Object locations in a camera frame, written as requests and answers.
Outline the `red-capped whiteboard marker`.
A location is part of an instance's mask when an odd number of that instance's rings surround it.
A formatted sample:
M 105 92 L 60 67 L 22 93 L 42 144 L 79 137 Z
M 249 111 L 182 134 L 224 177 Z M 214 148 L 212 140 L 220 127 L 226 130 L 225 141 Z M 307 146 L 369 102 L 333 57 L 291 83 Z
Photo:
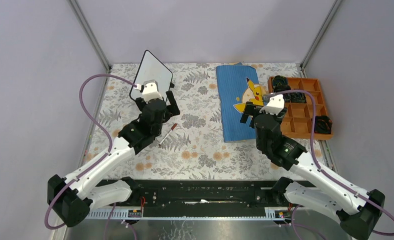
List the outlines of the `red-capped whiteboard marker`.
M 163 139 L 160 141 L 158 144 L 159 147 L 162 146 L 162 144 L 165 142 L 165 140 L 168 138 L 168 136 L 174 131 L 174 129 L 177 127 L 177 123 L 175 123 L 169 130 L 169 132 L 163 137 Z

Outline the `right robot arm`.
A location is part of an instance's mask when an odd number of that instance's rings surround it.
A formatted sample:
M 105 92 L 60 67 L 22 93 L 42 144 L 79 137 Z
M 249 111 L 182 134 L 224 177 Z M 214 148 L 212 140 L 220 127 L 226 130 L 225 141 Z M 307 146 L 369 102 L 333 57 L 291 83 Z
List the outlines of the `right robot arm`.
M 248 101 L 240 122 L 251 117 L 250 127 L 255 130 L 256 148 L 275 165 L 297 174 L 312 183 L 317 190 L 303 187 L 296 181 L 281 177 L 271 193 L 273 203 L 286 203 L 309 207 L 336 221 L 357 240 L 367 240 L 382 215 L 385 195 L 377 190 L 366 190 L 345 180 L 323 164 L 297 141 L 286 137 L 280 130 L 282 120 L 276 114 L 265 113 L 262 107 Z

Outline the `small black-framed whiteboard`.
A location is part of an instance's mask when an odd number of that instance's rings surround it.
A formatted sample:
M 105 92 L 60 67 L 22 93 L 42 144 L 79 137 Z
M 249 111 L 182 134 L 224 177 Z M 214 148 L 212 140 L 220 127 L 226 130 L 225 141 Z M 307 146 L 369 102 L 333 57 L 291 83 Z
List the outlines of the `small black-framed whiteboard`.
M 166 92 L 172 88 L 172 71 L 163 64 L 153 53 L 146 50 L 143 54 L 141 63 L 139 65 L 137 74 L 134 79 L 134 84 L 138 88 L 133 87 L 130 91 L 130 98 L 135 101 L 136 98 L 142 98 L 142 85 L 149 80 L 156 80 L 158 83 L 158 90 L 161 93 L 163 100 L 167 101 Z

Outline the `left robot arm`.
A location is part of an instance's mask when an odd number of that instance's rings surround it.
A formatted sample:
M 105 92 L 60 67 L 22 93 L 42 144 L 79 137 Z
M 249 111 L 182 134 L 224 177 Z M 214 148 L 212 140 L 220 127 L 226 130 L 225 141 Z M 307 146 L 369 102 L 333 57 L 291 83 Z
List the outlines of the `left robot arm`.
M 54 229 L 48 222 L 50 211 L 54 211 L 62 220 L 61 226 L 70 228 L 99 207 L 117 202 L 125 202 L 129 206 L 138 203 L 139 190 L 129 185 L 128 178 L 106 186 L 97 184 L 120 163 L 151 145 L 160 136 L 163 124 L 180 114 L 173 92 L 167 91 L 166 96 L 167 100 L 153 98 L 149 102 L 142 101 L 141 114 L 123 127 L 106 150 L 65 177 L 55 174 L 48 180 L 49 207 L 44 219 L 48 229 Z

